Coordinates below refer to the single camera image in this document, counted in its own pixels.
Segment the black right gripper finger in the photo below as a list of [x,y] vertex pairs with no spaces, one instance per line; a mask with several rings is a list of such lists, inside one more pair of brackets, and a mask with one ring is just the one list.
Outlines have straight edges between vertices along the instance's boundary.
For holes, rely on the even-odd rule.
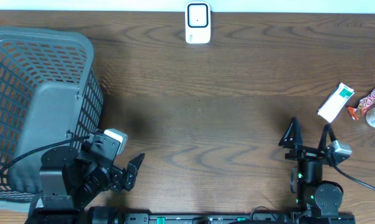
[[298,146],[303,145],[301,127],[297,118],[291,119],[288,129],[285,131],[278,145],[285,149],[296,149]]
[[319,151],[327,151],[328,150],[328,146],[326,145],[327,136],[330,137],[331,142],[334,142],[334,141],[337,140],[330,124],[326,124],[323,128],[322,135],[321,135],[321,138],[320,138],[320,142],[319,142],[319,145],[318,145]]

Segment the white green box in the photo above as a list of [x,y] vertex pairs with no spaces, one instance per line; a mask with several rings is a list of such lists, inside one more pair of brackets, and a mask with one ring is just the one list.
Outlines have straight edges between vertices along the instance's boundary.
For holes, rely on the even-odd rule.
[[355,91],[352,88],[341,82],[319,108],[318,115],[327,120],[327,122],[332,123],[354,93]]

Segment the red chocolate bar wrapper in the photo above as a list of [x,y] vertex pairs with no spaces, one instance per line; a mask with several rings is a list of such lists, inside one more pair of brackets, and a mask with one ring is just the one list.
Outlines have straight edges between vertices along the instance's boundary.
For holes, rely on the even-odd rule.
[[370,109],[375,107],[375,88],[364,98],[360,99],[356,108],[347,107],[348,113],[354,120],[359,120]]

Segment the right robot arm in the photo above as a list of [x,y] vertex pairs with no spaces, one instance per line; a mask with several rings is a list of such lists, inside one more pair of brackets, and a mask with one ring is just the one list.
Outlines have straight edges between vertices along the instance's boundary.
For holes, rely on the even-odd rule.
[[318,147],[305,146],[296,118],[290,120],[278,145],[288,149],[285,159],[297,162],[290,178],[290,190],[297,195],[298,205],[298,210],[292,212],[293,222],[338,220],[344,190],[336,182],[323,180],[323,166],[337,168],[350,157],[351,148],[337,140],[329,124],[323,128]]

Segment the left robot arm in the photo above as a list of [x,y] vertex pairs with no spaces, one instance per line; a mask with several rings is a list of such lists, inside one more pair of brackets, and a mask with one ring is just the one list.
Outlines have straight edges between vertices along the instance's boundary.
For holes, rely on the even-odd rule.
[[85,207],[101,192],[130,191],[145,158],[139,154],[125,168],[114,164],[127,142],[116,130],[95,131],[80,149],[61,144],[45,152],[39,171],[43,206],[31,205],[27,223],[78,223]]

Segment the grey plastic shopping basket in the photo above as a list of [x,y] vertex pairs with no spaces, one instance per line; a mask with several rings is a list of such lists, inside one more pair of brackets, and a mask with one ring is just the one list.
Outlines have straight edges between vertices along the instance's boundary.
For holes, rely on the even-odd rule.
[[0,209],[26,212],[42,147],[97,129],[103,93],[91,42],[76,32],[0,27]]

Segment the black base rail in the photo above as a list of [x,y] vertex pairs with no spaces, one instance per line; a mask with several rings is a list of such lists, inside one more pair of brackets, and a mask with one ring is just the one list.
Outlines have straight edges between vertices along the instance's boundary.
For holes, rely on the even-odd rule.
[[255,209],[250,214],[180,214],[180,213],[127,213],[113,207],[92,207],[88,210],[87,223],[91,224],[251,224],[251,223],[324,223],[355,224],[353,215],[338,215],[332,218],[300,217],[294,213],[275,213],[265,208]]

